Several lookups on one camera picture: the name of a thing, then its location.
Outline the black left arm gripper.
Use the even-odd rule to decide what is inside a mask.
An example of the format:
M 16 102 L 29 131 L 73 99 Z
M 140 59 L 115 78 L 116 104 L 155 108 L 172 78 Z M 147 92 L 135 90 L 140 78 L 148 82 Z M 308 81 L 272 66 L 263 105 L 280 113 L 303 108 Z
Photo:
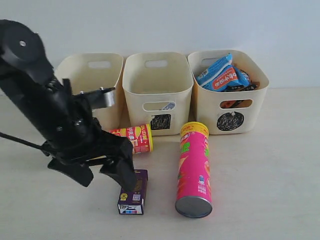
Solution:
M 62 80 L 52 97 L 53 116 L 57 127 L 46 136 L 41 149 L 54 158 L 47 167 L 88 187 L 93 172 L 82 163 L 106 154 L 99 172 L 115 180 L 124 190 L 132 192 L 137 183 L 133 164 L 133 145 L 126 137 L 106 133 L 93 117 L 88 100 L 72 93 L 71 81 Z

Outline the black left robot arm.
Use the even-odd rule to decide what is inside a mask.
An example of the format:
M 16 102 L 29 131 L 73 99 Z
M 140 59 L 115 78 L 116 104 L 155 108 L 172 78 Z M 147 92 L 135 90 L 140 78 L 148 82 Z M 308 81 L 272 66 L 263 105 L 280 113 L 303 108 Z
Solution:
M 40 36 L 26 25 L 0 22 L 0 88 L 44 137 L 29 146 L 52 159 L 48 168 L 84 187 L 93 180 L 89 161 L 101 173 L 119 180 L 115 137 L 92 115 L 89 94 L 74 95 L 69 79 L 59 81 Z

